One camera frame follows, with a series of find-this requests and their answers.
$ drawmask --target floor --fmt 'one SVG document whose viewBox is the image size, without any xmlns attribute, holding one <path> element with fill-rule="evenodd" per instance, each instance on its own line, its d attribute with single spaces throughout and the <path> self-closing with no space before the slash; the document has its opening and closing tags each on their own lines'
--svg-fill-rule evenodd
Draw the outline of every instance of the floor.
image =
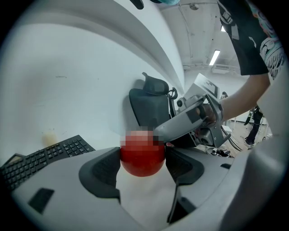
<svg viewBox="0 0 289 231">
<path fill-rule="evenodd" d="M 242 150 L 247 150 L 249 147 L 245 144 L 244 142 L 244 138 L 246 138 L 250 131 L 252 130 L 252 125 L 248 124 L 246 126 L 244 126 L 243 122 L 236 122 L 235 128 L 234 127 L 234 121 L 229 121 L 229 127 L 230 129 L 233 131 L 231 133 L 231 139 L 242 149 Z M 257 145 L 259 142 L 262 142 L 263 137 L 265 136 L 265 132 L 266 132 L 266 125 L 261 125 L 258 131 L 258 134 L 255 138 L 255 145 Z M 197 147 L 198 149 L 201 149 L 203 151 L 206 150 L 206 147 L 203 145 L 199 145 Z M 230 155 L 232 156 L 236 156 L 238 153 L 240 153 L 238 150 L 236 150 L 235 148 L 232 147 L 232 145 L 230 144 L 229 141 L 226 141 L 221 147 L 220 149 L 227 149 L 229 150 L 231 153 Z"/>
</svg>

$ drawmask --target ceiling light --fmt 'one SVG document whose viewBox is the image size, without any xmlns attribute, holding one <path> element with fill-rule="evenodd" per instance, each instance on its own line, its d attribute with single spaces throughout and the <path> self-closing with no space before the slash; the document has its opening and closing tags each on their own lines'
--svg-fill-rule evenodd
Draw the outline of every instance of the ceiling light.
<svg viewBox="0 0 289 231">
<path fill-rule="evenodd" d="M 219 50 L 215 50 L 214 55 L 213 55 L 213 58 L 212 58 L 212 60 L 211 60 L 211 62 L 210 62 L 210 64 L 209 64 L 209 66 L 214 65 L 214 63 L 215 63 L 217 57 L 219 56 L 219 54 L 220 54 L 220 51 L 219 51 Z"/>
</svg>

